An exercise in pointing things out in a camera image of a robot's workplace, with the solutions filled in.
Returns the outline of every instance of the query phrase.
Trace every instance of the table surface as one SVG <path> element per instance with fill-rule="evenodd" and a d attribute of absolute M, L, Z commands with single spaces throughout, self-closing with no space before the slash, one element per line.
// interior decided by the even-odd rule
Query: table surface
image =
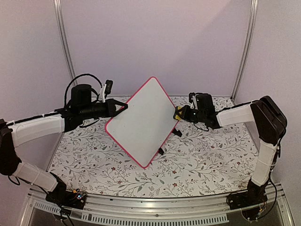
<path fill-rule="evenodd" d="M 186 97 L 171 99 L 188 104 Z M 233 105 L 229 98 L 213 101 L 216 110 Z M 183 136 L 171 135 L 165 154 L 142 169 L 105 132 L 107 120 L 64 134 L 49 171 L 70 189 L 145 198 L 221 194 L 245 189 L 256 165 L 258 151 L 244 124 L 204 132 L 180 121 Z"/>

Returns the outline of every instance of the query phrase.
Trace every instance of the vertical metal rail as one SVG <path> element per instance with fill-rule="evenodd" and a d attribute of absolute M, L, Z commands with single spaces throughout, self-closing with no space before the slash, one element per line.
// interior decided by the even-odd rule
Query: vertical metal rail
<path fill-rule="evenodd" d="M 235 99 L 238 94 L 238 89 L 244 74 L 244 70 L 246 67 L 246 61 L 248 58 L 250 46 L 251 46 L 251 41 L 252 41 L 252 36 L 253 36 L 253 31 L 255 27 L 255 21 L 256 21 L 256 14 L 257 14 L 257 5 L 258 5 L 258 0 L 252 0 L 251 3 L 251 12 L 250 12 L 250 18 L 249 18 L 249 25 L 248 25 L 248 31 L 246 35 L 246 42 L 245 42 L 245 47 L 244 47 L 244 52 L 240 61 L 239 69 L 238 69 L 238 74 L 236 77 L 235 85 L 232 91 L 231 99 L 235 102 Z"/>
<path fill-rule="evenodd" d="M 67 37 L 66 37 L 65 26 L 64 26 L 64 22 L 63 22 L 61 0 L 54 0 L 54 7 L 55 7 L 57 26 L 58 26 L 58 30 L 59 30 L 60 37 L 61 37 L 63 52 L 65 55 L 69 75 L 72 80 L 75 78 L 75 72 L 74 72 L 74 68 L 73 68 L 73 64 L 72 64 L 72 60 L 71 60 L 71 55 L 70 55 L 69 46 L 68 46 Z"/>

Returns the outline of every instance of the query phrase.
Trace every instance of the white board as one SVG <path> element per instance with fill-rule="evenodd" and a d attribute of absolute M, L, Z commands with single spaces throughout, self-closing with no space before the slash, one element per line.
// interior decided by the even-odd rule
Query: white board
<path fill-rule="evenodd" d="M 111 118 L 105 131 L 142 168 L 148 167 L 175 128 L 175 106 L 155 77 L 128 100 L 128 109 Z"/>

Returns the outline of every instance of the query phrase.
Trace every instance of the white tube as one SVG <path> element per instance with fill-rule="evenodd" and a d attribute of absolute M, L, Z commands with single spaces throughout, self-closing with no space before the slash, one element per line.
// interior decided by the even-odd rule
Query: white tube
<path fill-rule="evenodd" d="M 12 137 L 15 147 L 49 134 L 64 132 L 64 127 L 64 119 L 60 114 L 9 126 L 13 129 Z"/>
<path fill-rule="evenodd" d="M 221 127 L 255 121 L 250 104 L 222 111 L 216 118 Z"/>
<path fill-rule="evenodd" d="M 259 156 L 256 163 L 254 174 L 252 175 L 252 182 L 261 186 L 269 179 L 269 171 L 273 163 L 274 156 L 277 152 L 277 145 L 273 146 L 264 141 L 260 141 Z"/>
<path fill-rule="evenodd" d="M 40 186 L 48 192 L 52 192 L 57 185 L 55 177 L 50 173 L 26 162 L 18 165 L 13 176 L 26 180 L 33 185 Z"/>

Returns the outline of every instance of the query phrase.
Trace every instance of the pink border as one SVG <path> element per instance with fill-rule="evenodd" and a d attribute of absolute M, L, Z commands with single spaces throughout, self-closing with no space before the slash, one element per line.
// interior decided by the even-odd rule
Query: pink border
<path fill-rule="evenodd" d="M 172 103 L 172 105 L 174 106 L 175 108 L 175 105 L 173 104 L 172 100 L 170 99 L 170 97 L 168 96 L 168 94 L 166 93 L 165 89 L 162 87 L 161 83 L 158 81 L 158 79 L 156 77 L 150 77 L 135 93 L 134 95 L 132 95 L 131 98 L 129 98 L 129 100 L 127 101 L 127 103 L 151 80 L 151 79 L 156 79 L 157 82 L 159 83 L 160 87 L 163 89 L 163 91 L 165 92 L 166 96 L 168 97 L 168 99 L 170 100 L 170 102 Z M 156 157 L 157 153 L 155 153 L 155 155 L 153 156 L 153 158 L 151 159 L 151 161 L 149 162 L 149 164 L 147 164 L 147 166 L 142 166 L 139 162 L 136 161 L 136 159 L 134 159 L 127 151 L 126 149 L 108 132 L 107 130 L 107 126 L 108 124 L 110 123 L 110 121 L 112 120 L 113 118 L 110 118 L 110 120 L 106 123 L 105 127 L 104 127 L 104 130 L 106 131 L 106 133 L 140 166 L 142 167 L 143 169 L 147 168 L 151 161 L 153 161 L 153 159 Z M 161 144 L 160 147 L 162 147 L 162 145 L 165 143 L 165 141 L 167 140 L 167 138 L 170 136 L 170 134 L 173 132 L 174 128 L 176 127 L 176 125 L 178 124 L 179 121 L 177 121 L 177 123 L 175 124 L 175 126 L 173 127 L 173 129 L 171 130 L 171 132 L 168 134 L 168 136 L 166 137 L 166 139 L 163 141 L 163 143 Z"/>

